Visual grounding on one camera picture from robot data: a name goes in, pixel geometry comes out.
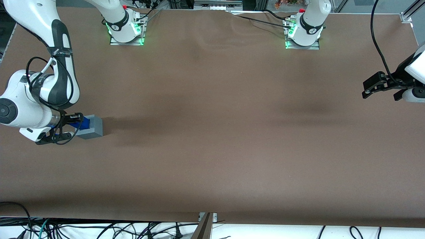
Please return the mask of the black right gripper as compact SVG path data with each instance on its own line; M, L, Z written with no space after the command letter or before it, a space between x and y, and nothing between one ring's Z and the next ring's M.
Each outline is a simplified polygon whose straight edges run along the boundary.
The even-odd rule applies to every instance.
M82 113L72 113L61 115L61 133L55 133L52 136L53 142L64 142L73 139L78 132L72 132L68 124L81 123L84 121Z

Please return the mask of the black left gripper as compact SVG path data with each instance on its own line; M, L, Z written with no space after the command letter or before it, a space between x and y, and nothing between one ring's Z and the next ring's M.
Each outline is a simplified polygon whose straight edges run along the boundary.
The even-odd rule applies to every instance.
M363 82L363 99L368 98L373 93L389 90L398 90L398 92L393 95L393 98L402 99L402 94L409 90L408 87L413 86L413 77L405 71L405 68L412 63L414 58L414 56L409 56L397 66L393 73L389 71L387 65L388 80L384 72L376 72L365 80Z

